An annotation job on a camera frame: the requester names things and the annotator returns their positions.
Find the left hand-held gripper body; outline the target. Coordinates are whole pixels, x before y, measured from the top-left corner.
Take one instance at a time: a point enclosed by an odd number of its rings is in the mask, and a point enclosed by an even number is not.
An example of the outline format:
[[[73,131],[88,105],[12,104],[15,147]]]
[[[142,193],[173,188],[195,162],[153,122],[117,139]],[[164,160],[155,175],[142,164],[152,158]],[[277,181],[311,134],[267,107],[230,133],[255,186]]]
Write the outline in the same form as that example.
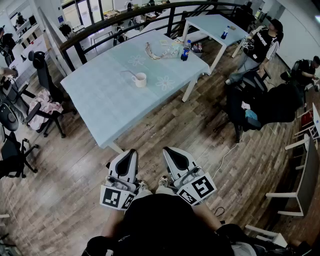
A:
[[[114,210],[126,211],[136,197],[140,185],[112,175],[107,175],[105,179],[105,185],[101,185],[100,188],[99,204]]]

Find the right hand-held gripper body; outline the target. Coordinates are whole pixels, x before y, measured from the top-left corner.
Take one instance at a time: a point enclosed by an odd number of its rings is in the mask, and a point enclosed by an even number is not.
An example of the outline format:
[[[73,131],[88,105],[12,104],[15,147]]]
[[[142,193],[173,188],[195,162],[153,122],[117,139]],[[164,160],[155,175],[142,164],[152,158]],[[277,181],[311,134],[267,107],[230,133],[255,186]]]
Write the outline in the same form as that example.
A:
[[[189,205],[195,206],[217,190],[212,177],[198,165],[173,182],[176,194]]]

